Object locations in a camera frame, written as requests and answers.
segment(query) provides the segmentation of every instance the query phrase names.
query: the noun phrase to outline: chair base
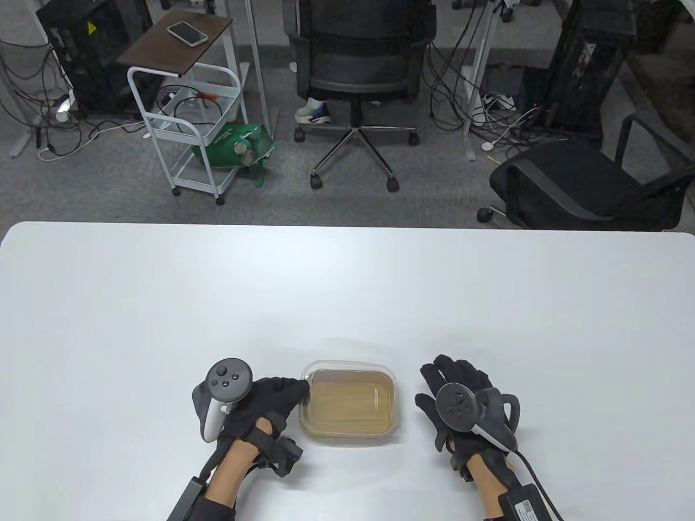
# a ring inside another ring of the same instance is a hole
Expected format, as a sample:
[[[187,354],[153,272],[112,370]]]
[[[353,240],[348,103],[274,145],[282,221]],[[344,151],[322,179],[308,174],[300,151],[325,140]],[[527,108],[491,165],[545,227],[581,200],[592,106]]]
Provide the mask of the chair base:
[[[504,217],[509,223],[513,224],[514,226],[518,226],[519,228],[523,229],[528,228],[528,226],[526,226],[522,222],[515,222],[514,220],[511,220],[505,212],[501,211],[499,208],[496,208],[495,206],[486,206],[484,208],[480,208],[475,214],[475,219],[478,222],[485,224],[486,222],[490,222],[492,220],[492,216],[496,213]]]
[[[411,126],[382,126],[382,125],[356,125],[356,126],[348,126],[348,125],[333,125],[333,124],[317,124],[317,123],[297,123],[295,127],[295,135],[294,139],[296,142],[303,142],[305,139],[304,136],[304,131],[308,130],[329,130],[329,131],[341,131],[344,132],[343,136],[338,140],[338,142],[331,148],[328,153],[321,158],[321,161],[316,163],[316,166],[311,170],[311,178],[309,179],[309,182],[311,184],[311,189],[312,190],[318,190],[320,188],[323,188],[323,181],[321,181],[321,178],[318,175],[319,169],[326,164],[326,162],[336,153],[338,149],[340,149],[346,142],[351,140],[352,138],[359,138],[365,145],[367,145],[367,148],[371,150],[374,155],[376,156],[377,160],[379,163],[381,163],[382,167],[386,170],[386,174],[388,176],[388,179],[386,181],[386,189],[390,193],[397,192],[400,189],[400,185],[398,184],[398,180],[395,178],[395,175],[393,173],[393,170],[389,166],[389,164],[386,162],[384,157],[379,153],[379,151],[376,149],[376,147],[372,144],[372,142],[369,140],[367,135],[365,134],[365,131],[374,131],[374,132],[409,132],[408,135],[408,144],[412,147],[416,147],[418,144],[420,144],[420,138],[417,134],[417,129]]]

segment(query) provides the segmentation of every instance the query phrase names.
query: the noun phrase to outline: brown liquid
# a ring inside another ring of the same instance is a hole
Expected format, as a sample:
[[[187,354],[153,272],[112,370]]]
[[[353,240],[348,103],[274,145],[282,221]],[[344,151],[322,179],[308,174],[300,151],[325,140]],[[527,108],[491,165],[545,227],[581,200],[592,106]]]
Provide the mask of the brown liquid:
[[[311,428],[335,434],[384,434],[395,424],[394,393],[392,380],[381,372],[318,370],[311,385]]]

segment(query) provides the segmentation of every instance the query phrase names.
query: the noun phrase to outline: black glove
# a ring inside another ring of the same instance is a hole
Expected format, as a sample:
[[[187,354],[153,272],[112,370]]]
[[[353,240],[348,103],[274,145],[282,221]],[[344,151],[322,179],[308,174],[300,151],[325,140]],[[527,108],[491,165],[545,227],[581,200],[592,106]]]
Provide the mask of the black glove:
[[[434,359],[434,363],[428,363],[420,368],[420,373],[425,377],[432,394],[436,396],[446,383],[461,383],[474,394],[492,387],[490,378],[483,371],[479,371],[466,360],[454,362],[446,355],[440,354]],[[487,467],[495,476],[507,486],[512,488],[518,483],[514,473],[507,467],[506,453],[492,445],[477,434],[470,432],[457,432],[452,430],[437,412],[436,402],[429,395],[420,393],[415,396],[415,405],[423,410],[437,431],[434,446],[441,452],[443,446],[452,454],[451,466],[460,473],[466,481],[472,481],[473,477],[466,464],[475,454],[481,454]],[[451,450],[449,442],[454,442],[455,450]]]
[[[309,383],[306,380],[294,378],[257,380],[253,383],[249,394],[227,415],[220,438],[243,440],[256,426],[256,421],[264,417],[272,423],[272,437],[277,439],[285,430],[287,417],[292,409],[307,396],[309,396]]]
[[[280,477],[289,474],[302,456],[302,449],[294,440],[281,437],[280,433],[287,427],[287,417],[292,410],[308,396],[309,383],[306,380],[263,378],[255,381],[249,394],[237,402],[224,419],[217,449],[201,472],[202,480],[207,480],[235,440],[244,440],[258,448],[260,455],[250,470],[270,467]],[[256,427],[260,417],[271,423],[272,434]]]

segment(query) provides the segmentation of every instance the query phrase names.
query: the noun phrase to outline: green bag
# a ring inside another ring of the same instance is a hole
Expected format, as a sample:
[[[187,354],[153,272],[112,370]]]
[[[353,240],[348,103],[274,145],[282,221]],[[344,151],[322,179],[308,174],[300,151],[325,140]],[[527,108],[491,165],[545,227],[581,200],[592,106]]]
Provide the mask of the green bag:
[[[212,168],[231,169],[256,165],[256,185],[262,186],[264,179],[263,160],[275,150],[264,125],[226,123],[217,137],[205,148]],[[203,165],[200,147],[193,147],[193,154]]]

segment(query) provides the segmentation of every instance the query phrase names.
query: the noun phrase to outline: white cable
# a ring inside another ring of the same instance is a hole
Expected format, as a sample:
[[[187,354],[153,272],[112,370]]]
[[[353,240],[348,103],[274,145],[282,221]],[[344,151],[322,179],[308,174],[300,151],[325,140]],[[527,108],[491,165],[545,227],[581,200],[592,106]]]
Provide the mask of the white cable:
[[[482,145],[480,145],[480,148],[482,148],[482,149],[483,149],[484,151],[486,151],[486,152],[490,152],[493,148],[495,148],[495,145],[497,144],[497,141],[501,140],[501,139],[507,134],[507,132],[509,132],[509,130],[511,130],[511,128],[512,128],[513,126],[515,126],[517,123],[519,123],[522,119],[524,119],[526,116],[528,116],[531,112],[533,112],[533,111],[536,110],[537,108],[538,108],[538,107],[534,107],[534,108],[532,108],[531,110],[527,110],[527,111],[526,111],[525,113],[523,113],[514,123],[512,123],[511,125],[509,125],[509,126],[507,127],[507,130],[505,130],[504,132],[502,132],[502,135],[501,135],[499,138],[497,138],[496,140],[494,140],[494,141],[492,141],[492,142],[491,142],[491,141],[486,141],[485,143],[483,143]]]
[[[64,156],[57,156],[57,157],[51,158],[51,159],[44,159],[43,157],[41,157],[41,154],[43,154],[44,152],[50,152],[50,149],[43,149],[43,150],[40,150],[40,151],[38,152],[37,155],[39,156],[39,159],[40,159],[41,161],[44,161],[45,163],[50,163],[50,162],[52,162],[52,161],[57,161],[57,160],[60,160],[60,159],[69,158],[72,154],[77,154],[80,150],[82,150],[84,147],[86,147],[86,146],[87,146],[88,144],[90,144],[92,141],[94,141],[95,139],[97,139],[97,138],[99,137],[99,134],[101,134],[102,132],[109,132],[109,131],[112,131],[112,130],[125,129],[125,128],[128,127],[128,126],[135,126],[135,125],[142,125],[142,124],[143,124],[143,123],[142,123],[141,121],[139,121],[139,122],[135,122],[135,123],[128,123],[128,124],[121,125],[121,126],[112,126],[112,127],[108,128],[108,129],[100,130],[100,131],[98,131],[96,134],[94,134],[94,137],[93,137],[93,138],[90,138],[90,140],[87,141],[85,144],[80,145],[80,146],[77,147],[75,150],[73,150],[73,151],[70,152],[69,154],[65,154]]]

